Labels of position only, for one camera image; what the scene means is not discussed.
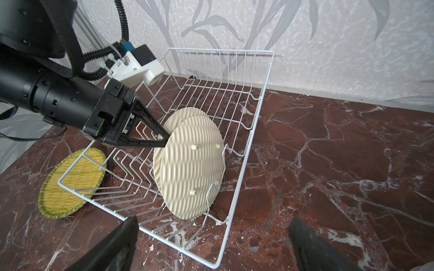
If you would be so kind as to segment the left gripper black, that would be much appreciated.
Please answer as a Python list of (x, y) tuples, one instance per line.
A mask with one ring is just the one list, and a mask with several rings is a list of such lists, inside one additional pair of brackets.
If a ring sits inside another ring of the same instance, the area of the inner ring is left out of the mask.
[(46, 121), (78, 128), (96, 141), (117, 147), (165, 147), (170, 134), (135, 96), (115, 79), (101, 89), (78, 77), (43, 76), (30, 97), (32, 110)]

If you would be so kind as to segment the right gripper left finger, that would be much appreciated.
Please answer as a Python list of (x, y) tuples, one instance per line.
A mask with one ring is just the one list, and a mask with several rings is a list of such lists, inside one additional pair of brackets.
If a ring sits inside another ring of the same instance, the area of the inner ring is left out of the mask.
[(136, 250), (138, 234), (137, 217), (128, 217), (67, 269), (69, 271), (128, 271)]

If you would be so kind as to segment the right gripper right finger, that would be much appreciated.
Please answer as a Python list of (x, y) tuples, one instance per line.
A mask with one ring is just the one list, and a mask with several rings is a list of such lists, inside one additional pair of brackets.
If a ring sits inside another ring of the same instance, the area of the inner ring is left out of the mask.
[(300, 271), (360, 270), (299, 217), (291, 221), (289, 238)]

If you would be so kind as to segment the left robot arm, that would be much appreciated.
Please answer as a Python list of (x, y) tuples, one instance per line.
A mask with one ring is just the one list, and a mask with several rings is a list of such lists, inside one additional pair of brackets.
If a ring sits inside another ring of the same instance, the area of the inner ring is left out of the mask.
[(164, 147), (170, 134), (137, 98), (164, 68), (148, 46), (129, 41), (128, 21), (116, 1), (122, 38), (83, 53), (73, 30), (76, 1), (1, 2), (1, 102), (55, 126), (80, 129), (117, 147)]

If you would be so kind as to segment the tan woven plate right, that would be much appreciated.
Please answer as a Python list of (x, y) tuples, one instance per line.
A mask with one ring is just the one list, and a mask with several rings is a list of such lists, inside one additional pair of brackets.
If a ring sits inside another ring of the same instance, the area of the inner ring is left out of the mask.
[(215, 201), (225, 169), (224, 141), (206, 117), (182, 122), (163, 148), (156, 148), (153, 172), (167, 208), (176, 217), (192, 220)]

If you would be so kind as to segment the green woven plate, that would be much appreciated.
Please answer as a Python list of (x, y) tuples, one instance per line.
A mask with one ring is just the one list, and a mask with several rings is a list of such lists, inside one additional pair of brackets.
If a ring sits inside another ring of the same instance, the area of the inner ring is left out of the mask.
[(78, 150), (64, 158), (50, 172), (44, 181), (39, 196), (38, 208), (41, 214), (47, 219), (62, 219), (79, 210), (86, 201), (59, 186), (58, 180), (66, 170), (69, 173), (62, 180), (62, 184), (70, 189), (78, 189), (80, 194), (88, 198), (99, 188), (106, 171), (98, 165), (102, 164), (106, 155), (97, 148), (90, 148), (85, 152), (87, 158), (81, 158), (75, 166), (73, 162), (79, 158), (84, 150)]
[(164, 123), (163, 128), (168, 132), (169, 135), (172, 135), (173, 132), (177, 129), (177, 127), (187, 119), (195, 116), (202, 116), (206, 117), (208, 120), (210, 118), (207, 116), (207, 114), (200, 110), (199, 108), (195, 107), (186, 107), (182, 108), (180, 110), (177, 110), (175, 113), (173, 113), (167, 121)]

